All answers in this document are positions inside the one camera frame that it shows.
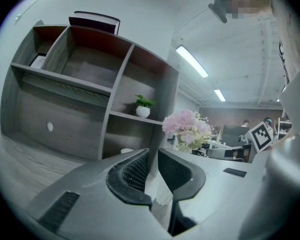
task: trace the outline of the potted plant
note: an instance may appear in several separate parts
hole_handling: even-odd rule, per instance
[[[156,102],[151,99],[145,99],[141,94],[135,96],[138,97],[136,100],[138,105],[136,108],[137,116],[141,118],[147,118],[150,115],[150,107],[155,106]]]

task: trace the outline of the computer monitor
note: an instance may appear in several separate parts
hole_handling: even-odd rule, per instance
[[[249,127],[242,127],[237,125],[224,125],[222,132],[222,143],[230,147],[238,147],[239,136],[245,135],[250,130]]]

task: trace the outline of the green plant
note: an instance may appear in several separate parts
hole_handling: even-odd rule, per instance
[[[136,100],[136,103],[139,106],[150,108],[150,107],[156,105],[156,102],[154,100],[152,100],[152,99],[145,99],[141,94],[135,95],[135,96],[138,97],[138,99]]]

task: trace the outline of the white wall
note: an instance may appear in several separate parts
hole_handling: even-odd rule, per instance
[[[96,12],[120,19],[119,36],[167,59],[174,31],[174,11],[157,0],[24,0],[10,12],[0,29],[0,103],[10,62],[33,25],[38,20],[45,24],[68,25],[74,11]],[[14,25],[14,18],[22,13]]]
[[[176,94],[174,112],[180,112],[182,110],[191,110],[198,112],[198,106],[191,99],[182,95],[180,92]]]

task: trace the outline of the pink flower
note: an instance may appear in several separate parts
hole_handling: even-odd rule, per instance
[[[190,145],[193,141],[195,141],[194,133],[190,130],[185,130],[180,133],[181,140],[188,145]]]
[[[162,130],[166,134],[174,134],[176,133],[181,127],[180,120],[176,114],[171,114],[166,117],[162,123]]]
[[[183,110],[181,113],[181,130],[189,130],[196,122],[195,114],[190,110]]]
[[[211,128],[210,125],[207,124],[204,121],[198,120],[196,122],[197,132],[198,133],[210,133],[211,134]]]

